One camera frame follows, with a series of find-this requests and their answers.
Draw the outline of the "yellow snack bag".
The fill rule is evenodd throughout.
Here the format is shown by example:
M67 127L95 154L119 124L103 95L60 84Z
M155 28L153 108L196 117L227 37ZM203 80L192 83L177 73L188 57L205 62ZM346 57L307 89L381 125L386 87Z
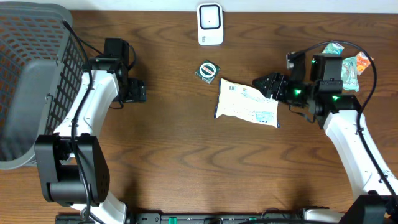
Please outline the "yellow snack bag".
M220 80L219 88L215 118L225 115L251 123L279 127L276 100L266 98L253 87L233 83L224 78Z

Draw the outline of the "teal snack pouch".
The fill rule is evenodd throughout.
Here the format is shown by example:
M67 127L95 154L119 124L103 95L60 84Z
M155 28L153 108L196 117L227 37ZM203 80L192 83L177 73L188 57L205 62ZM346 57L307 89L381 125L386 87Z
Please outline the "teal snack pouch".
M356 57L346 58L342 61L341 80L343 89L347 91L359 91L358 71Z

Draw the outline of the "green tissue pack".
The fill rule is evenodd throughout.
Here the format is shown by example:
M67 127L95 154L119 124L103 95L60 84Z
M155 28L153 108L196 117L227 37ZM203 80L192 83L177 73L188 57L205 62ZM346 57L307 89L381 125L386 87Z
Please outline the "green tissue pack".
M332 42L326 45L326 47L323 49L322 53L323 54L335 54L335 55L340 55L344 50L344 47L336 42Z

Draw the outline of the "round green label snack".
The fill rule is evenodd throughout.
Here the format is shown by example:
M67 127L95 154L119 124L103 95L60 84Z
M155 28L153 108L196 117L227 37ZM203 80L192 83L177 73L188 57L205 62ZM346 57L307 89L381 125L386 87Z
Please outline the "round green label snack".
M207 84L211 84L217 74L219 74L220 70L221 68L218 65L209 60L205 60L195 71L195 75Z

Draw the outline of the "orange tissue pack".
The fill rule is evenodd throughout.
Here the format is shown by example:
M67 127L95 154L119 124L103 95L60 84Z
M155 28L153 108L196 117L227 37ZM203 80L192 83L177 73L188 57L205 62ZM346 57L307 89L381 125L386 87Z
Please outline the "orange tissue pack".
M356 70L358 76L360 76L365 71L365 69L370 66L370 64L370 59L367 58L364 52L360 51L356 55Z

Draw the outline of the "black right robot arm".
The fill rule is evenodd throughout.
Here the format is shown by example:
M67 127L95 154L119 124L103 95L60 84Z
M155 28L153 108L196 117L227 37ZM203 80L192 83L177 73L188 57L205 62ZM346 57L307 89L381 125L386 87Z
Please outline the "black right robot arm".
M397 223L397 178L388 168L366 126L362 106L344 94L343 59L315 54L310 82L305 83L305 54L287 54L290 75L272 73L253 80L266 98L289 107L307 107L335 146L349 178L354 202L345 213L323 207L304 208L273 223Z

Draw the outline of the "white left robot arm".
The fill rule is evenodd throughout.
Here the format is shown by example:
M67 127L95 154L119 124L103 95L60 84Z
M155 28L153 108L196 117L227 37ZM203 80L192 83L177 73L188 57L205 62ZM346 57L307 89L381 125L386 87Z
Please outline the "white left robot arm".
M114 100L138 102L143 84L119 58L97 57L83 66L82 83L53 134L38 136L34 151L44 199L80 211L75 222L128 223L127 205L109 190L109 168L98 136Z

